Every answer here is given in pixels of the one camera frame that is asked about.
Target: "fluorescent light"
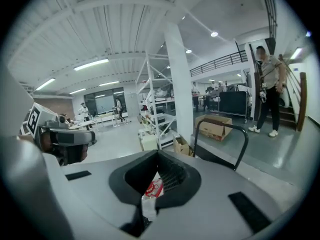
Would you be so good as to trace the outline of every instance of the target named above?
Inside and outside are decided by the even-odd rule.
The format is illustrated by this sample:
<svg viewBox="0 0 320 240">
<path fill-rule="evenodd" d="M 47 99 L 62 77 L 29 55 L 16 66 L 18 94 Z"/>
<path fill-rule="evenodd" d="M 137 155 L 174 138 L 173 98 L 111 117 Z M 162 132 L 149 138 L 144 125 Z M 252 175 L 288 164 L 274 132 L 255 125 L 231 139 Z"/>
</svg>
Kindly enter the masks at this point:
<svg viewBox="0 0 320 240">
<path fill-rule="evenodd" d="M 299 55 L 299 53 L 301 53 L 301 51 L 302 51 L 302 48 L 297 48 L 290 59 L 294 60 Z"/>
<path fill-rule="evenodd" d="M 86 90 L 86 88 L 83 88 L 83 89 L 80 89 L 80 90 L 75 90 L 73 92 L 70 92 L 69 94 L 75 94 L 77 92 L 81 92 L 81 91 L 84 91 L 84 90 Z"/>
<path fill-rule="evenodd" d="M 94 65 L 106 63 L 106 62 L 109 62 L 109 60 L 107 58 L 101 59 L 101 60 L 98 60 L 98 61 L 94 61 L 94 62 L 85 64 L 85 65 L 82 65 L 82 66 L 77 66 L 77 67 L 74 68 L 74 70 L 78 71 L 78 70 L 82 70 L 82 69 L 85 69 L 85 68 L 88 68 L 88 67 L 91 67 L 91 66 L 94 66 Z"/>
<path fill-rule="evenodd" d="M 35 89 L 36 91 L 41 90 L 43 87 L 47 86 L 48 84 L 52 83 L 54 80 L 56 80 L 55 78 L 51 78 L 50 80 L 46 81 L 43 85 L 40 85 L 37 89 Z"/>
<path fill-rule="evenodd" d="M 112 84 L 117 84 L 117 83 L 119 83 L 119 81 L 106 82 L 106 83 L 99 84 L 99 86 L 106 86 L 106 85 L 112 85 Z"/>
</svg>

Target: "person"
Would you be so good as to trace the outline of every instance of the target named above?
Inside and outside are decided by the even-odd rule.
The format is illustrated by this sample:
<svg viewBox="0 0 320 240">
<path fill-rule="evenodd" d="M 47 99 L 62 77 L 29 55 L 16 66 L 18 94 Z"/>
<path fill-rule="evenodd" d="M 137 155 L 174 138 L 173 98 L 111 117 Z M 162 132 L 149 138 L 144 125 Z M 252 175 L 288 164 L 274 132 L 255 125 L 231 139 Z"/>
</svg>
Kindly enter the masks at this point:
<svg viewBox="0 0 320 240">
<path fill-rule="evenodd" d="M 205 98 L 204 98 L 203 106 L 204 106 L 204 108 L 207 107 L 207 109 L 209 109 L 209 106 L 210 106 L 210 87 L 208 87 L 205 90 Z"/>
<path fill-rule="evenodd" d="M 194 95 L 198 95 L 200 94 L 200 92 L 196 86 L 196 82 L 193 82 L 191 93 L 193 95 L 192 100 L 193 100 L 193 105 L 195 106 L 195 112 L 198 112 L 199 99 L 198 99 L 198 96 L 194 96 Z"/>
<path fill-rule="evenodd" d="M 261 65 L 261 83 L 266 85 L 266 100 L 261 105 L 261 114 L 258 119 L 257 125 L 249 127 L 249 131 L 260 133 L 269 109 L 272 115 L 272 132 L 269 137 L 276 137 L 278 135 L 280 114 L 279 114 L 279 97 L 283 91 L 283 82 L 285 81 L 286 69 L 284 65 L 272 55 L 268 56 L 263 46 L 256 48 L 257 57 L 263 61 Z"/>
<path fill-rule="evenodd" d="M 81 106 L 82 106 L 82 107 L 78 110 L 79 115 L 83 115 L 83 118 L 84 118 L 85 121 L 90 121 L 90 119 L 89 119 L 89 110 L 88 110 L 88 108 L 86 107 L 85 103 L 82 102 L 82 103 L 81 103 Z M 86 130 L 87 130 L 87 131 L 89 131 L 89 127 L 92 128 L 92 125 L 89 124 L 89 126 L 88 126 L 88 125 L 86 126 Z"/>
<path fill-rule="evenodd" d="M 218 93 L 221 93 L 224 91 L 224 88 L 221 86 L 221 83 L 218 84 Z"/>
<path fill-rule="evenodd" d="M 123 107 L 122 107 L 121 101 L 118 98 L 116 98 L 115 101 L 116 101 L 116 110 L 118 111 L 118 115 L 121 120 L 121 123 L 123 121 L 124 121 L 124 123 L 127 123 L 127 120 L 124 119 L 122 116 Z"/>
</svg>

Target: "ceiling beam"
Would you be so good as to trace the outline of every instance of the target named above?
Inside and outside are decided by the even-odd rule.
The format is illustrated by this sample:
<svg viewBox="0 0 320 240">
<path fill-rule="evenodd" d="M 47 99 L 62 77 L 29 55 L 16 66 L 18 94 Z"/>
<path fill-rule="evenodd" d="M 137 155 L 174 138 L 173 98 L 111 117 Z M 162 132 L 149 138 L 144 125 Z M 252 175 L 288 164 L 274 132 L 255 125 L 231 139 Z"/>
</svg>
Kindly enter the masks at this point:
<svg viewBox="0 0 320 240">
<path fill-rule="evenodd" d="M 65 8 L 52 17 L 46 19 L 40 25 L 38 25 L 33 32 L 31 32 L 18 46 L 18 48 L 13 52 L 13 55 L 9 58 L 8 66 L 15 61 L 15 58 L 42 32 L 46 31 L 48 28 L 57 24 L 58 22 L 66 19 L 67 17 L 80 13 L 85 10 L 89 10 L 92 8 L 100 7 L 100 6 L 108 6 L 108 5 L 146 5 L 151 7 L 158 7 L 165 10 L 171 10 L 176 7 L 175 4 L 166 0 L 86 0 L 79 2 L 71 7 Z"/>
</svg>

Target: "window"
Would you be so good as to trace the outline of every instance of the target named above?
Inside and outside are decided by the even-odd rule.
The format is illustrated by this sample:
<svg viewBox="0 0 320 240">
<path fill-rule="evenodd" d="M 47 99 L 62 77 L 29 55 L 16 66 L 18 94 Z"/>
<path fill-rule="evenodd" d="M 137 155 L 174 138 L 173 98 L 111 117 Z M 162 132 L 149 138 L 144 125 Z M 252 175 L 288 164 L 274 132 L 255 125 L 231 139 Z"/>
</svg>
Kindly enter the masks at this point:
<svg viewBox="0 0 320 240">
<path fill-rule="evenodd" d="M 127 112 L 125 93 L 123 88 L 98 91 L 84 95 L 85 105 L 88 107 L 90 114 L 95 117 L 99 114 L 112 111 L 117 103 L 118 98 L 123 107 L 123 112 Z"/>
</svg>

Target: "cardboard box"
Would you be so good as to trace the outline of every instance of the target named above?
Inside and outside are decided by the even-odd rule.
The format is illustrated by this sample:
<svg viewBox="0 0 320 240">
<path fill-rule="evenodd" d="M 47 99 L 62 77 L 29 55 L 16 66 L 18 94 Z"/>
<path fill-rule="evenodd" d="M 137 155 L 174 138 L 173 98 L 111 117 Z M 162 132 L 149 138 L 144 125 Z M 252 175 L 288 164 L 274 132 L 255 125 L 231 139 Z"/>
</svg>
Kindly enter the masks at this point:
<svg viewBox="0 0 320 240">
<path fill-rule="evenodd" d="M 199 121 L 202 119 L 205 119 L 205 118 L 213 119 L 213 120 L 225 123 L 225 124 L 232 125 L 231 118 L 222 117 L 222 116 L 218 116 L 218 115 L 205 114 L 205 115 L 199 116 L 195 119 L 195 126 L 194 127 L 197 129 Z M 229 127 L 224 127 L 224 126 L 209 123 L 209 122 L 202 122 L 200 124 L 199 133 L 221 142 L 231 132 L 231 130 L 232 130 L 232 128 L 229 128 Z"/>
<path fill-rule="evenodd" d="M 177 137 L 173 139 L 174 152 L 193 157 L 194 150 L 189 146 L 188 142 L 183 137 Z"/>
</svg>

